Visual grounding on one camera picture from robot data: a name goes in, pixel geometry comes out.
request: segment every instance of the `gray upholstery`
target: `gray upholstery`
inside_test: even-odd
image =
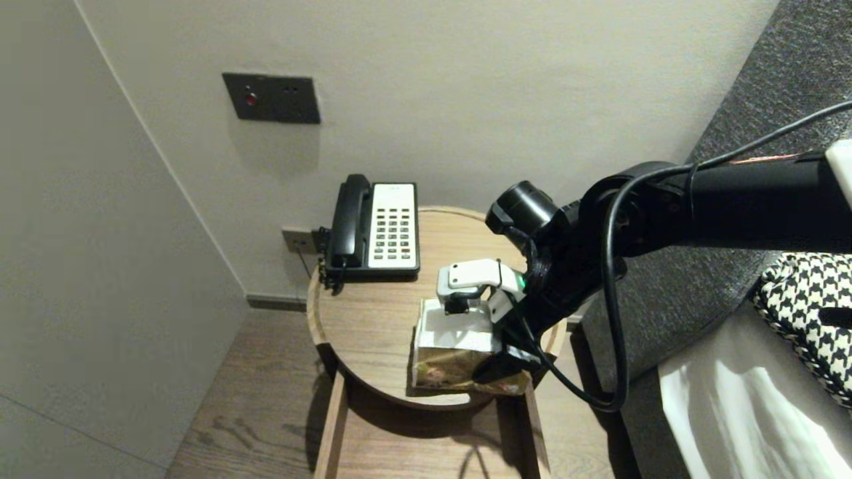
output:
[[[642,477],[689,479],[689,471],[663,413],[656,367],[630,383],[630,400],[621,415]]]
[[[782,0],[688,161],[708,159],[762,136],[852,91],[852,2]],[[838,115],[790,134],[760,153],[826,147],[848,131]],[[746,297],[776,254],[669,247],[628,261],[619,282],[630,376],[712,331]],[[614,386],[612,345],[602,304],[584,318],[605,390]]]

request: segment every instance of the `black and white pattern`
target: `black and white pattern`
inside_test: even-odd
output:
[[[852,309],[850,274],[852,255],[784,253],[763,272],[753,298],[769,326],[847,409],[852,409],[852,332],[848,324],[827,325],[820,311]]]

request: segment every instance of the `baseboard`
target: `baseboard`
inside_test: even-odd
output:
[[[304,300],[297,297],[268,296],[264,294],[246,294],[245,301],[255,309],[275,309],[278,311],[301,311],[307,307]]]

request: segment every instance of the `round wooden side table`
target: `round wooden side table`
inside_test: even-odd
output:
[[[436,296],[438,271],[447,264],[499,258],[523,271],[526,261],[508,239],[486,227],[481,213],[443,206],[420,207],[418,212],[417,280],[347,283],[332,296],[314,271],[308,289],[308,325],[320,353],[324,347],[330,349],[349,375],[391,401],[433,410],[480,405],[492,396],[410,388],[408,368],[420,300]],[[563,321],[543,335],[543,349],[558,355],[565,335]]]

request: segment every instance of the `wooden floor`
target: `wooden floor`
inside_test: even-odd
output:
[[[556,365],[578,382],[574,356],[566,341]],[[330,394],[305,315],[253,311],[168,477],[312,477]],[[536,396],[553,477],[638,476],[619,417],[597,417],[551,375]]]

